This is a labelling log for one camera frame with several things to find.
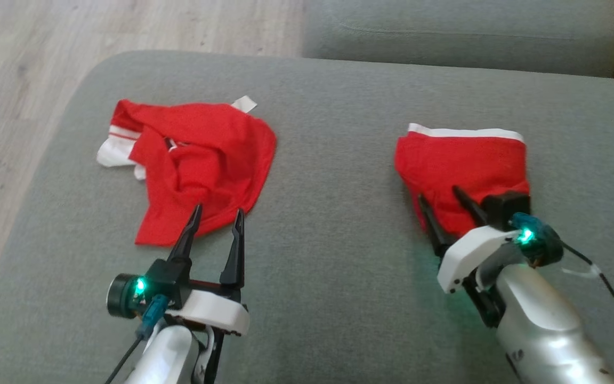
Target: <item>white cable tie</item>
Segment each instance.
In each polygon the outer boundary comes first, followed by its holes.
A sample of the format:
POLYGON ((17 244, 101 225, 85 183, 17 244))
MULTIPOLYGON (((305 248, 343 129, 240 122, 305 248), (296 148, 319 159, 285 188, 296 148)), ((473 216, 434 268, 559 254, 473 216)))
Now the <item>white cable tie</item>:
POLYGON ((577 272, 576 270, 570 270, 566 268, 561 268, 561 270, 564 273, 568 273, 570 275, 575 275, 578 277, 584 277, 585 279, 595 279, 601 274, 601 268, 599 268, 599 266, 595 264, 589 266, 588 272, 577 272))

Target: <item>green led light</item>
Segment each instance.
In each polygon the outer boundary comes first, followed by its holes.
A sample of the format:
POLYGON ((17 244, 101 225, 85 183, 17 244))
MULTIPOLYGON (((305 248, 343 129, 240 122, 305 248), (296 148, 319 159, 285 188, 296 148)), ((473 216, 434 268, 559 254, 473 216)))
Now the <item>green led light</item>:
POLYGON ((146 282, 144 282, 141 278, 137 279, 134 294, 142 294, 144 290, 146 290, 146 282))
POLYGON ((532 239, 534 239, 534 233, 533 231, 529 230, 529 229, 523 229, 521 235, 516 239, 516 241, 518 243, 521 244, 527 244, 529 243, 532 239))

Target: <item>gray cushion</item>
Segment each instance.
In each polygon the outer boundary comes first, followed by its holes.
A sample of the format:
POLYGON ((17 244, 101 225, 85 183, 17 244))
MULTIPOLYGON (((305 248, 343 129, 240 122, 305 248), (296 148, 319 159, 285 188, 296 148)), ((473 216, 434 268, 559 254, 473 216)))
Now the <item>gray cushion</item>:
MULTIPOLYGON (((253 114, 275 130, 278 148, 246 221, 251 331, 224 343, 221 382, 515 381, 468 297, 437 284, 437 259, 392 164, 412 121, 522 133, 535 211, 614 282, 614 80, 120 54, 72 98, 0 261, 1 383, 102 382, 134 337, 136 321, 107 314, 107 287, 168 250, 132 243, 144 185, 131 170, 94 160, 115 102, 244 94, 258 102, 253 114)), ((200 238, 192 276, 216 280, 230 244, 228 229, 200 238)), ((562 265, 583 269, 572 257, 562 265)), ((543 273, 614 367, 614 301, 600 282, 558 267, 543 273)))
POLYGON ((307 58, 612 76, 614 0, 311 0, 307 58))

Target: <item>gray sofa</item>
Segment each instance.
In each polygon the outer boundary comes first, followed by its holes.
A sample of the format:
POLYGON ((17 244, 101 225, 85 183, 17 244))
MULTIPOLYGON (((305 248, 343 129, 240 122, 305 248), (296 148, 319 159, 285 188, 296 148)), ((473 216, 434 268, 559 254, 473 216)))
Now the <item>gray sofa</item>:
MULTIPOLYGON (((246 220, 251 330, 224 343, 219 382, 516 382, 468 297, 438 287, 436 257, 392 163, 409 122, 522 133, 534 211, 614 283, 614 80, 125 53, 93 69, 73 96, 2 255, 1 384, 103 382, 137 326, 107 314, 110 281, 168 254, 132 243, 144 186, 130 170, 95 162, 115 102, 244 94, 278 147, 246 220)), ((230 240, 227 230, 198 239, 192 276, 217 279, 230 240)), ((599 281, 560 266, 583 264, 566 257, 542 273, 577 306, 614 368, 614 301, 599 281)))
POLYGON ((310 0, 303 56, 614 74, 614 0, 310 0))

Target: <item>red cloth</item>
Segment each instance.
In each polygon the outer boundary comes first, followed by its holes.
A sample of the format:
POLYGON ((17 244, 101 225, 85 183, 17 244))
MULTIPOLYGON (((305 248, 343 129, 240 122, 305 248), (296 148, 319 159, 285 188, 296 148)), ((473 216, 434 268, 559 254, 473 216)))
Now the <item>red cloth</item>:
POLYGON ((418 124, 397 141, 395 169, 411 190, 423 223, 418 195, 423 194, 448 233, 463 236, 475 224, 451 188, 458 185, 476 202, 507 190, 529 194, 526 146, 512 131, 428 129, 418 124))
POLYGON ((200 235, 233 222, 239 207, 248 212, 276 148, 263 120, 226 104, 120 100, 110 123, 140 133, 130 153, 147 175, 149 207, 134 241, 140 245, 174 245, 200 203, 200 235))

